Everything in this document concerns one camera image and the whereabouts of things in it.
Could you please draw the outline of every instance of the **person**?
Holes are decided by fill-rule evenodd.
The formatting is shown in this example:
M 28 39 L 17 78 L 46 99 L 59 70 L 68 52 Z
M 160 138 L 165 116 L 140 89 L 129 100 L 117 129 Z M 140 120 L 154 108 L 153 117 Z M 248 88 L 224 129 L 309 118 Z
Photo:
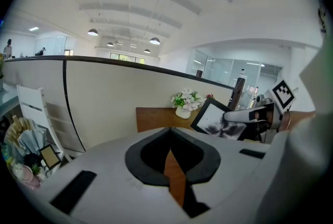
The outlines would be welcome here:
M 4 48 L 4 60 L 7 60 L 11 57 L 11 39 L 7 41 L 7 46 Z
M 45 51 L 45 47 L 43 47 L 40 51 L 38 51 L 35 56 L 42 56 L 44 54 L 44 51 Z

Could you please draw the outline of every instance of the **black handrail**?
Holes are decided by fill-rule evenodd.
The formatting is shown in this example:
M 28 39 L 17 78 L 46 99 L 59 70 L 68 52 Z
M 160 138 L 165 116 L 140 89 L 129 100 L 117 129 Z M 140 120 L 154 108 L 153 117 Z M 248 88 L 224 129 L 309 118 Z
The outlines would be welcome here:
M 136 68 L 140 70 L 147 70 L 147 71 L 153 71 L 153 72 L 159 72 L 159 73 L 165 73 L 169 75 L 179 76 L 191 80 L 196 80 L 199 82 L 204 82 L 211 85 L 216 85 L 220 87 L 224 87 L 227 89 L 234 90 L 232 86 L 220 84 L 211 80 L 207 80 L 204 78 L 196 77 L 190 74 L 182 73 L 182 72 L 176 72 L 172 70 L 168 70 L 161 67 L 155 67 L 135 62 L 129 62 L 129 61 L 123 61 L 123 60 L 113 60 L 113 59 L 107 59 L 107 58 L 99 58 L 99 57 L 87 57 L 87 56 L 32 56 L 32 57 L 25 57 L 25 58 L 15 58 L 15 59 L 9 59 L 5 60 L 5 62 L 14 62 L 14 61 L 25 61 L 25 60 L 67 60 L 67 61 L 84 61 L 84 62 L 95 62 L 95 63 L 103 63 L 103 64 L 111 64 L 111 65 L 118 65 L 118 66 L 124 66 L 124 67 L 130 67 L 130 68 Z

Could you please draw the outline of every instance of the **white table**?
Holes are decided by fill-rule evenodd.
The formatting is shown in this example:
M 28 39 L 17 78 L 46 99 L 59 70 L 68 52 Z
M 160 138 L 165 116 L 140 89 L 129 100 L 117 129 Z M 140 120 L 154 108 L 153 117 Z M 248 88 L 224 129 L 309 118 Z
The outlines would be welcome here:
M 0 117 L 19 105 L 19 97 L 15 85 L 4 83 L 4 88 L 0 91 Z

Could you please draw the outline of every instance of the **white chair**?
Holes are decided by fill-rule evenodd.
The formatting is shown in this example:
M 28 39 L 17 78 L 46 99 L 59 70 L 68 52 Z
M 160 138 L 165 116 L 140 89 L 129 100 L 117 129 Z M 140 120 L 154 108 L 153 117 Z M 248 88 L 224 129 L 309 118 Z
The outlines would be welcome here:
M 44 101 L 43 89 L 39 88 L 38 90 L 35 90 L 17 85 L 17 94 L 19 97 L 23 117 L 26 119 L 31 119 L 36 124 L 47 128 L 53 138 L 54 143 L 56 144 L 56 147 L 58 148 L 55 149 L 55 151 L 58 152 L 59 159 L 62 160 L 65 157 L 68 162 L 71 162 L 72 159 L 63 150 L 48 116 L 46 103 Z M 59 166 L 60 164 L 54 167 L 52 171 L 55 172 Z

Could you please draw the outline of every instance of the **curved partition wall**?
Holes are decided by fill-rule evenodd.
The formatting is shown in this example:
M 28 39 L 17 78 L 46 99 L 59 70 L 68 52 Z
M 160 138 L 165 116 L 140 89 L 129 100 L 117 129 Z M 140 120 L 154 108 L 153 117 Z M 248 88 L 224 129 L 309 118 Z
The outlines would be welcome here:
M 63 87 L 63 59 L 20 60 L 4 64 L 5 81 L 28 88 L 44 88 L 47 110 L 54 130 L 65 149 L 84 152 L 75 132 Z
M 172 95 L 183 88 L 203 96 L 214 94 L 223 104 L 228 104 L 233 91 L 229 86 L 158 67 L 76 56 L 7 61 L 5 80 L 43 87 L 60 142 L 64 148 L 80 152 L 136 133 L 137 107 L 170 107 Z

